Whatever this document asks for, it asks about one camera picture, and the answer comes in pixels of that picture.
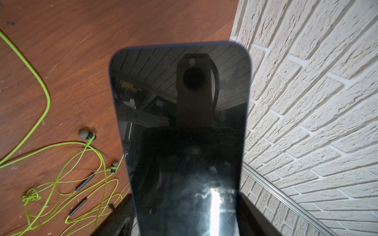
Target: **phone screen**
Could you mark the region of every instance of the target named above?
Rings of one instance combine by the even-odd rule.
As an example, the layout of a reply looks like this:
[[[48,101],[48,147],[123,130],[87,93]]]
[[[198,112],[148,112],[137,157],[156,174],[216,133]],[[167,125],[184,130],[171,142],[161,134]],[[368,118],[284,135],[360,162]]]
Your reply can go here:
[[[125,48],[110,63],[141,235],[234,235],[251,62],[231,42]]]

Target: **wood grain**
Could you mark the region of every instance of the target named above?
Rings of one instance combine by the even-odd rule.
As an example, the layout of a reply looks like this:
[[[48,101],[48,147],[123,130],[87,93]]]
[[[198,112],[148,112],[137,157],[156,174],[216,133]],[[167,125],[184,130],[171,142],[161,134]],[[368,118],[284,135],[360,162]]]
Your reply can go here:
[[[122,155],[108,81],[111,56],[128,46],[228,40],[237,0],[4,0],[1,4],[0,28],[37,69],[52,101],[43,123],[14,157],[51,143],[79,140],[78,130],[89,127],[98,136],[93,145],[102,151],[109,166]],[[37,80],[3,41],[0,55],[3,157],[37,121],[46,98]],[[79,150],[75,146],[53,148],[0,170],[0,235],[26,227],[24,193],[53,181]],[[98,164],[93,153],[85,154],[69,178],[86,177]],[[115,176],[120,181],[118,189],[123,189],[128,183],[125,165]],[[64,192],[74,187],[58,189]],[[98,204],[100,197],[100,193],[93,195],[87,210]],[[64,220],[74,204],[25,235],[59,235],[67,228]],[[32,207],[34,212],[38,209],[38,203]],[[93,230],[91,225],[74,235],[89,235]]]

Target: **gray ear tip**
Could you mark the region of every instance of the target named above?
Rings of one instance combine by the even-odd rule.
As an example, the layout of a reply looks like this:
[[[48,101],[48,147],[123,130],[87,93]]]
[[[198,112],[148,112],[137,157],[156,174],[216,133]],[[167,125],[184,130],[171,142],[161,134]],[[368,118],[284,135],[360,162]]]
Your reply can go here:
[[[79,134],[80,138],[85,139],[86,137],[88,137],[89,131],[87,131],[87,130],[80,130],[78,134]]]
[[[119,165],[119,161],[117,161],[117,160],[113,161],[112,166],[117,167],[118,165]]]

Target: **earphones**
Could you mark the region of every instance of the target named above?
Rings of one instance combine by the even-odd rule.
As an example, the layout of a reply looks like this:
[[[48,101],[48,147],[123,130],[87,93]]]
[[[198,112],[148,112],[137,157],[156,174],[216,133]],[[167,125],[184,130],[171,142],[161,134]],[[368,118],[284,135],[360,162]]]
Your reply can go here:
[[[96,135],[88,130],[80,130],[78,133],[79,137],[86,140],[96,140]]]
[[[122,191],[119,193],[116,193],[116,189],[119,183],[119,180],[115,177],[112,178],[111,180],[108,180],[110,176],[114,174],[114,172],[118,169],[119,163],[122,162],[123,157],[121,160],[114,161],[112,164],[112,167],[110,167],[110,174],[107,174],[107,169],[105,167],[105,160],[104,157],[102,156],[101,152],[94,147],[92,147],[90,144],[96,139],[96,135],[90,131],[87,130],[80,130],[79,131],[79,137],[87,140],[86,142],[77,142],[77,141],[67,141],[67,142],[59,142],[59,143],[53,143],[44,147],[41,147],[35,151],[26,153],[24,155],[21,155],[19,157],[10,159],[16,151],[19,150],[19,148],[26,142],[26,140],[29,139],[29,137],[34,133],[34,131],[37,129],[37,127],[41,124],[43,119],[46,117],[50,106],[51,106],[51,98],[50,94],[48,92],[48,89],[43,82],[42,78],[38,74],[38,72],[33,68],[33,66],[28,62],[28,60],[24,57],[24,55],[19,51],[19,49],[9,40],[9,38],[0,30],[0,37],[11,47],[11,49],[18,55],[18,57],[23,61],[23,63],[26,65],[26,67],[33,73],[39,84],[41,85],[45,96],[46,96],[46,108],[43,112],[43,114],[40,116],[38,121],[34,124],[34,126],[30,129],[30,131],[26,134],[26,136],[17,144],[16,147],[14,147],[5,157],[0,158],[0,169],[5,168],[9,165],[12,165],[16,162],[22,161],[26,158],[30,158],[33,155],[43,152],[46,149],[49,148],[54,148],[57,146],[62,146],[62,145],[80,145],[84,146],[84,149],[75,155],[71,156],[68,160],[68,162],[62,167],[62,169],[59,171],[56,179],[52,182],[41,184],[40,186],[33,187],[29,189],[24,196],[22,196],[22,202],[23,205],[25,206],[26,210],[26,218],[28,220],[27,226],[24,229],[21,229],[21,231],[16,232],[14,234],[11,234],[9,236],[21,236],[25,234],[27,231],[30,230],[35,230],[42,226],[43,224],[49,222],[51,219],[53,219],[57,214],[62,212],[63,209],[69,207],[69,204],[74,202],[81,194],[86,193],[86,197],[82,199],[81,202],[79,202],[78,205],[75,206],[75,208],[72,208],[72,211],[69,213],[67,216],[65,223],[68,224],[69,226],[60,234],[60,236],[66,235],[72,235],[73,233],[83,229],[84,227],[94,223],[94,226],[96,227],[97,221],[100,216],[105,216],[107,214],[110,214],[110,212],[105,212],[105,210],[108,208],[108,205],[110,204],[110,201],[114,203],[121,201],[127,193],[130,191],[130,188],[127,190],[126,193],[124,191],[128,187],[129,184],[127,184]],[[80,160],[83,157],[83,154],[85,152],[92,151],[94,152],[99,160],[100,160],[100,165],[97,167],[97,169],[86,179],[81,179],[81,180],[72,180],[72,181],[64,181],[63,179],[77,166],[77,164],[80,162]],[[74,162],[74,166],[68,168],[67,166],[70,164],[70,162]],[[95,183],[92,183],[91,186],[88,186],[87,188],[84,189],[84,186],[90,182],[95,174],[102,173],[104,176],[100,180],[96,181]],[[80,183],[74,191],[71,193],[62,193],[58,190],[57,194],[55,191],[57,191],[57,185],[58,184],[66,184],[66,183],[74,183],[78,182]],[[107,195],[107,184],[115,182],[116,186],[113,188],[113,190],[110,193],[109,197],[106,197]],[[71,215],[73,215],[87,200],[90,198],[93,194],[98,192],[100,189],[104,189],[104,193],[101,199],[101,202],[87,211],[86,213],[73,218],[69,219]],[[49,193],[45,193],[44,196],[41,196],[41,192],[47,191]],[[53,194],[57,195],[57,200],[55,203],[51,202],[51,198]],[[29,210],[29,204],[31,204],[33,201],[40,201],[42,198],[44,198],[42,201],[38,204],[40,206],[40,209],[36,213],[31,213]],[[75,226],[77,223],[86,221],[84,226],[81,226],[75,230],[72,230],[72,227]]]

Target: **textured wall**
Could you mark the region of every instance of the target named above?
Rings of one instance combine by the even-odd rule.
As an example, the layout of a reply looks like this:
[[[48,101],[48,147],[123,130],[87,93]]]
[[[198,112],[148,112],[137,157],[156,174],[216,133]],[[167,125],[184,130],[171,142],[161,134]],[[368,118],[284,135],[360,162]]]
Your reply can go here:
[[[378,1],[240,0],[245,161],[339,235],[378,234]]]
[[[245,172],[242,172],[240,190],[283,236],[323,236]]]
[[[131,231],[131,236],[140,236],[140,232],[139,232],[139,225],[138,225],[138,220],[134,219],[134,222],[133,222],[133,230]]]

